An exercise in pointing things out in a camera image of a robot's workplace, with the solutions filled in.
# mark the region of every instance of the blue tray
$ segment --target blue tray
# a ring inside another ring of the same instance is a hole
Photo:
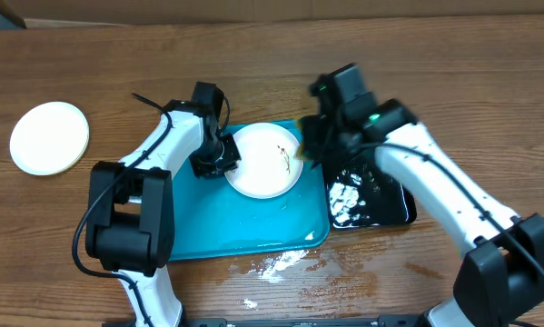
[[[302,139],[293,121],[274,124]],[[258,200],[235,191],[224,177],[195,178],[187,160],[173,179],[173,198],[171,261],[309,248],[330,232],[321,167],[311,171],[309,163],[290,191]]]

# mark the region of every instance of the black cable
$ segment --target black cable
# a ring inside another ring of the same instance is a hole
[[[80,234],[82,234],[82,230],[84,229],[84,226],[86,225],[86,222],[88,221],[88,218],[92,214],[92,211],[94,210],[94,208],[100,203],[102,198],[108,192],[113,190],[114,186],[118,182],[120,182],[121,179],[123,179],[128,173],[130,173],[133,170],[134,167],[136,167],[138,164],[140,164],[142,161],[144,161],[146,158],[148,158],[148,156],[154,151],[154,149],[156,149],[156,147],[164,140],[166,135],[173,128],[173,120],[172,120],[171,116],[167,112],[165,112],[164,109],[159,104],[156,104],[155,102],[153,102],[153,101],[151,101],[151,100],[149,100],[149,99],[147,99],[147,98],[145,98],[145,97],[143,97],[143,96],[141,96],[139,94],[133,94],[133,96],[134,96],[134,98],[136,100],[141,101],[141,102],[143,102],[145,104],[149,104],[149,105],[159,109],[161,111],[161,113],[164,114],[164,116],[166,117],[166,119],[168,121],[167,126],[164,129],[164,132],[159,136],[159,138],[156,141],[154,141],[154,143],[151,144],[151,146],[149,146],[148,149],[143,151],[143,154],[138,159],[134,160],[131,164],[129,164],[127,167],[125,167],[112,180],[112,182],[110,184],[108,184],[108,186],[106,186],[106,188],[100,193],[100,195],[98,195],[96,200],[94,200],[92,205],[90,205],[88,210],[84,213],[84,216],[82,217],[82,220],[80,221],[80,223],[78,224],[78,226],[75,229],[74,239],[72,241],[72,259],[74,259],[75,266],[78,267],[78,269],[82,273],[85,273],[85,274],[90,275],[90,276],[101,277],[101,278],[116,278],[116,279],[120,279],[120,280],[123,280],[123,281],[127,282],[128,285],[129,285],[129,288],[131,290],[133,290],[133,292],[134,292],[134,297],[136,297],[136,301],[138,302],[138,307],[140,308],[141,314],[143,315],[144,323],[148,324],[149,327],[154,327],[153,322],[151,322],[151,317],[149,317],[148,314],[146,313],[146,310],[144,308],[143,298],[141,297],[141,294],[140,294],[140,292],[138,290],[138,287],[136,286],[135,281],[133,281],[130,277],[128,277],[126,275],[122,275],[122,274],[118,274],[118,273],[97,272],[97,271],[90,270],[90,269],[86,268],[82,264],[82,262],[80,261],[80,257],[78,255],[78,243],[80,241]]]
[[[232,107],[229,104],[229,100],[227,100],[227,96],[224,95],[223,100],[225,100],[225,105],[227,106],[227,117],[225,117],[225,122],[223,122],[223,126],[219,129],[219,135],[223,134],[225,128],[227,128],[227,124],[229,123],[229,116],[232,113]]]
[[[529,323],[529,322],[513,321],[513,322],[510,322],[509,324],[514,325],[514,326],[522,326],[522,327],[538,327],[537,325],[535,325],[533,323]]]
[[[471,195],[471,193],[463,186],[463,184],[447,169],[445,166],[443,166],[441,163],[433,159],[429,154],[424,154],[420,151],[417,151],[415,149],[412,149],[410,147],[407,147],[405,145],[400,144],[386,144],[386,143],[371,143],[371,144],[360,144],[359,146],[355,147],[354,149],[375,149],[377,147],[389,147],[397,150],[402,150],[406,153],[417,155],[423,159],[423,161],[427,161],[432,163],[434,166],[436,166],[439,170],[441,170],[445,175],[457,186],[458,189],[465,195],[465,197],[468,198],[468,200],[473,204],[473,206],[481,213],[481,216],[483,219],[487,219],[488,222],[490,222],[498,231],[501,233],[506,240],[508,241],[509,245],[513,246],[518,250],[522,256],[530,263],[536,271],[541,274],[544,277],[544,268],[534,259],[534,257],[531,256],[531,254],[524,249],[523,246],[521,246],[516,239],[511,236],[501,225],[499,225],[498,222],[496,222],[493,217],[491,216],[491,213],[487,210],[485,210],[481,204]]]

